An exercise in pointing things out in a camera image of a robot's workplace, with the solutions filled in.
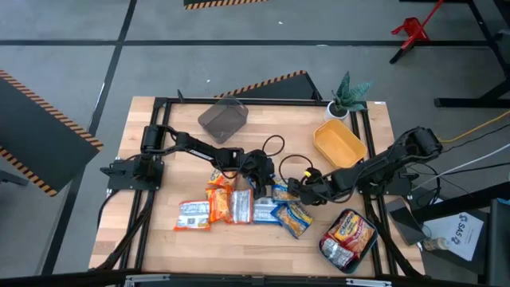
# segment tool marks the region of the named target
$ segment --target wooden table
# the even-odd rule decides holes
[[[127,158],[139,153],[143,127],[149,124],[154,97],[134,97],[127,116],[124,135],[120,143],[119,157]],[[390,118],[386,105],[368,102],[371,130],[377,153],[394,142]],[[189,132],[193,137],[208,144],[212,139],[198,125],[197,117],[209,107],[208,104],[173,104],[170,122],[177,131]],[[301,154],[312,160],[324,174],[333,166],[314,148],[312,135],[324,122],[324,107],[250,105],[247,124],[219,147],[243,147],[245,151],[261,148],[273,134],[285,138],[283,152],[273,157],[275,166],[291,154]],[[364,141],[363,121],[359,117],[359,128]],[[351,126],[349,118],[344,121]],[[280,148],[278,139],[268,143],[266,151]],[[177,152],[163,158],[165,171],[161,189],[155,196],[150,229],[147,237],[143,270],[169,273],[224,273],[266,274],[297,276],[343,277],[331,263],[322,257],[318,242],[324,232],[345,208],[365,214],[363,199],[357,192],[344,204],[328,203],[325,206],[306,206],[315,219],[299,240],[280,226],[247,225],[230,226],[216,222],[210,232],[179,231],[173,228],[179,215],[179,203],[190,199],[205,199],[207,179],[213,168],[207,162]],[[285,161],[282,172],[286,177],[300,178],[308,167],[303,159]],[[124,236],[133,200],[133,191],[121,191],[104,208],[96,244],[92,252],[90,267],[102,263]],[[393,222],[390,232],[404,256],[413,267],[424,273],[422,257],[416,246],[407,246],[398,234]],[[138,239],[131,246],[128,266],[134,265]],[[388,273],[384,245],[379,239],[379,250],[384,273]],[[361,262],[351,276],[374,276],[371,255]]]

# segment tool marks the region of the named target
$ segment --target white pot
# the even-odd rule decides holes
[[[326,121],[329,121],[332,119],[343,120],[343,119],[347,118],[347,116],[349,116],[349,111],[347,111],[345,116],[333,116],[333,114],[331,112],[329,112],[329,108],[331,107],[332,104],[333,104],[333,102],[330,102],[328,104],[328,106],[326,107],[326,113],[324,114],[324,120],[326,120]]]

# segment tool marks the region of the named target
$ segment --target yellow cable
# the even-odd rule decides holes
[[[507,112],[503,113],[503,115],[500,115],[500,116],[498,116],[498,117],[496,117],[496,118],[494,118],[494,119],[492,119],[492,120],[490,120],[490,121],[488,121],[488,122],[485,122],[485,123],[483,123],[483,124],[479,125],[478,127],[474,128],[474,129],[471,129],[471,130],[469,130],[469,131],[467,131],[467,132],[463,133],[462,135],[457,136],[457,137],[455,137],[455,138],[453,138],[453,139],[451,139],[451,140],[443,140],[443,139],[439,138],[438,136],[436,136],[436,137],[437,137],[437,139],[439,140],[439,142],[440,142],[441,144],[449,144],[449,143],[452,143],[452,142],[454,142],[454,141],[456,141],[456,140],[459,140],[459,139],[461,139],[461,138],[463,138],[463,137],[465,137],[465,136],[469,135],[470,133],[473,133],[473,132],[475,132],[475,131],[477,131],[477,130],[479,130],[479,129],[483,128],[484,126],[486,126],[486,125],[488,125],[488,124],[492,124],[492,123],[494,123],[495,121],[501,120],[501,119],[503,119],[504,117],[506,117],[506,116],[507,116],[507,115],[509,115],[509,114],[510,114],[510,111],[507,111]]]

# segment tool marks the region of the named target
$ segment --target small plant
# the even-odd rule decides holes
[[[372,86],[372,83],[362,83],[355,86],[353,89],[349,89],[350,82],[351,76],[349,75],[349,72],[347,72],[345,73],[345,76],[343,76],[342,83],[338,87],[338,91],[333,93],[333,96],[335,97],[335,103],[333,106],[337,112],[343,110],[357,112],[365,109],[365,107],[360,104],[360,101],[365,100],[365,93],[367,93],[368,89]]]

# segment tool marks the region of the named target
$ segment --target potted plant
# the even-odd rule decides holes
[[[326,108],[325,120],[339,119],[343,120],[349,116],[349,112],[357,112],[365,109],[360,103],[365,99],[365,93],[372,86],[372,83],[362,83],[349,89],[351,76],[349,72],[343,76],[342,83],[338,87],[338,91],[333,93],[334,100],[328,104]]]

